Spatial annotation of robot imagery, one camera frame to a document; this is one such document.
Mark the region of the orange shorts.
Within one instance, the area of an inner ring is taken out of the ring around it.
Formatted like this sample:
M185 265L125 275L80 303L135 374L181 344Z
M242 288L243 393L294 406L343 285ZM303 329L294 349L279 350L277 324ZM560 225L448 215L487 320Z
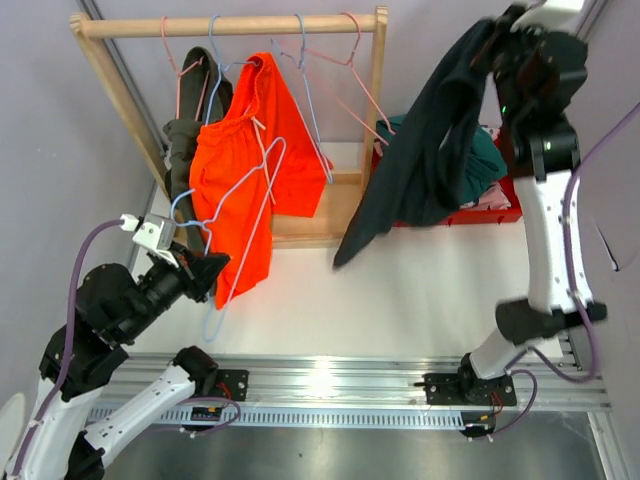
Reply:
M326 167L274 57L252 55L224 118L201 128L190 167L204 237L230 258L218 277L217 308L268 277L273 216L313 217Z

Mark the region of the dark navy shorts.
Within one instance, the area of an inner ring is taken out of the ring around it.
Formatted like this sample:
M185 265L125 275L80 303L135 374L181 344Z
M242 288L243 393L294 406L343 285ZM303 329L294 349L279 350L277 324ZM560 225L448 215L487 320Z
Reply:
M396 222L433 226L458 210L488 71L472 67L494 31L481 19L447 51L391 139L334 256L339 269Z

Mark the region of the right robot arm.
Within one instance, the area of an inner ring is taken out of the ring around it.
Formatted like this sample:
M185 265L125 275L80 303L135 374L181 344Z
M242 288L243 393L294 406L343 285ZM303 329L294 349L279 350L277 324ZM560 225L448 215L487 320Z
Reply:
M578 223L577 133L565 115L587 78L586 43L562 31L581 1L511 5L493 22L471 67L492 75L501 108L500 150L513 179L525 226L529 286L525 298L495 308L496 328L466 354L457 372L462 401L494 391L512 406L513 365L543 340L607 317L583 268Z

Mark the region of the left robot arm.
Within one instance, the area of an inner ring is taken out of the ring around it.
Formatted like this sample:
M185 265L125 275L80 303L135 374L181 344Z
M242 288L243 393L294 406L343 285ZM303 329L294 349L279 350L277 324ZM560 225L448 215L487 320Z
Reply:
M38 399L29 426L4 468L6 479L101 479L124 448L165 411L204 400L219 387L218 365L186 347L151 385L116 412L88 425L90 411L133 345L178 299L206 300L229 262L179 244L173 262L155 258L134 279L118 263L72 280L71 321L50 339L40 362Z

